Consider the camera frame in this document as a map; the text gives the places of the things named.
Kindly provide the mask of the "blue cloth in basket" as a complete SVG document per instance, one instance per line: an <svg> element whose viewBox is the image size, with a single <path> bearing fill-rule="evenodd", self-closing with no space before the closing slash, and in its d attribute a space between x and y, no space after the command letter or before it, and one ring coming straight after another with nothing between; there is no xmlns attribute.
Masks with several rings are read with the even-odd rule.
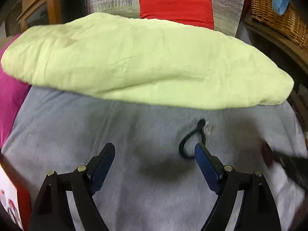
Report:
<svg viewBox="0 0 308 231"><path fill-rule="evenodd" d="M272 0L272 9L275 14L282 16L287 10L290 0Z"/></svg>

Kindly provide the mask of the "grey bed blanket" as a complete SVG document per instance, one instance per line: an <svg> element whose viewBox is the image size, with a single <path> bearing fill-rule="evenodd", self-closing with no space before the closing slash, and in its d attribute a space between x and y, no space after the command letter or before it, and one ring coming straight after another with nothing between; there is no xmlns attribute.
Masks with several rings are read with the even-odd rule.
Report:
<svg viewBox="0 0 308 231"><path fill-rule="evenodd" d="M69 173L87 164L108 142L115 159L95 203L109 230L200 230L216 201L195 161L178 153L200 119L206 146L237 171L264 173L288 230L304 191L279 165L267 169L260 147L268 142L289 155L307 155L289 103L248 109L194 110L93 99L33 87L1 154L37 197L47 171Z"/></svg>

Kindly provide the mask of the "magenta pillow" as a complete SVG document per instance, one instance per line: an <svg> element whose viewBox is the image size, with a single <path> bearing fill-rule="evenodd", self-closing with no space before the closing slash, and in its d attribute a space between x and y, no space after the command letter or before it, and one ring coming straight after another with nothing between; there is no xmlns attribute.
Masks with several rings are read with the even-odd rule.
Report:
<svg viewBox="0 0 308 231"><path fill-rule="evenodd" d="M1 67L1 148L12 131L15 118L30 88L31 85L4 73Z"/></svg>

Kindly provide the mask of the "small red pillow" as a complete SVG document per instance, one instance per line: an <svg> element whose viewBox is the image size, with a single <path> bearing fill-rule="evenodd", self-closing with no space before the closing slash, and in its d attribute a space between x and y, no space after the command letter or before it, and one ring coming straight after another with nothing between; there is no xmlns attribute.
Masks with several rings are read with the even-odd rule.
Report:
<svg viewBox="0 0 308 231"><path fill-rule="evenodd" d="M169 20L214 29L212 0L138 0L141 19Z"/></svg>

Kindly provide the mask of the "light green folded quilt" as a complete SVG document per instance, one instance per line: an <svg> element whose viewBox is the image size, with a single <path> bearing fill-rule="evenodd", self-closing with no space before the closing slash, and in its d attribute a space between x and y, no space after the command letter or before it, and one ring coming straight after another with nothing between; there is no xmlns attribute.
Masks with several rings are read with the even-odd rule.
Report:
<svg viewBox="0 0 308 231"><path fill-rule="evenodd" d="M294 86L289 74L237 38L107 13L31 27L5 49L1 66L30 85L202 110L278 105Z"/></svg>

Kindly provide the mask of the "wooden cabinet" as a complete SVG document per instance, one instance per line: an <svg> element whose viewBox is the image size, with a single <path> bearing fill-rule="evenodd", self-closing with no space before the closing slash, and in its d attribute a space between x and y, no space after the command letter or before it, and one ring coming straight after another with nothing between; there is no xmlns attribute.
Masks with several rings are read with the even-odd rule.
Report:
<svg viewBox="0 0 308 231"><path fill-rule="evenodd" d="M22 13L17 18L21 30L37 25L64 24L86 14L85 0L21 0Z"/></svg>

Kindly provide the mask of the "red box lid tray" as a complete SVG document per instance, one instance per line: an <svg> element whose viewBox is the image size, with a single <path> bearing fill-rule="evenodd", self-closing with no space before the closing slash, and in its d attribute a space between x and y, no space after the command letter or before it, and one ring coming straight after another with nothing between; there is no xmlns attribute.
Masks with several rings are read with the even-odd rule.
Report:
<svg viewBox="0 0 308 231"><path fill-rule="evenodd" d="M12 164L1 155L1 207L18 230L28 230L31 215L30 194Z"/></svg>

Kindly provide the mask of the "maroon hair band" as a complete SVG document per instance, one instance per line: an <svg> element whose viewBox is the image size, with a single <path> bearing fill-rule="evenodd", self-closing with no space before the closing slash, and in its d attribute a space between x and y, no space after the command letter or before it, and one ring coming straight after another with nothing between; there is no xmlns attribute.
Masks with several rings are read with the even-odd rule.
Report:
<svg viewBox="0 0 308 231"><path fill-rule="evenodd" d="M262 142L261 155L263 157L263 161L264 161L265 165L267 167L271 167L272 164L273 164L273 151L266 141Z"/></svg>

